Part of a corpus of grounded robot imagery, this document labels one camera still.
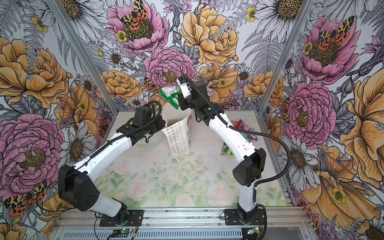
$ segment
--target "floral tabletop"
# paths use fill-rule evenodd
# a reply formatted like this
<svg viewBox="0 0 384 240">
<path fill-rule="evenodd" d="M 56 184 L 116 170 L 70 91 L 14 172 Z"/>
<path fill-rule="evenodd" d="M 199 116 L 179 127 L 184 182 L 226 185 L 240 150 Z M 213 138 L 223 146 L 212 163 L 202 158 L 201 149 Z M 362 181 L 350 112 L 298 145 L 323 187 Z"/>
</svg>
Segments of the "floral tabletop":
<svg viewBox="0 0 384 240">
<path fill-rule="evenodd" d="M 228 115 L 234 121 L 240 117 L 250 126 L 256 121 L 253 112 Z M 223 141 L 206 125 L 193 119 L 191 132 L 191 151 L 186 154 L 171 154 L 162 132 L 148 144 L 133 146 L 97 178 L 97 188 L 130 208 L 236 206 L 240 185 L 232 174 L 235 157 L 221 155 Z M 253 142 L 260 148 L 263 139 Z M 275 174 L 272 163 L 266 160 L 262 178 Z M 278 180 L 258 187 L 257 202 L 286 205 Z"/>
</svg>

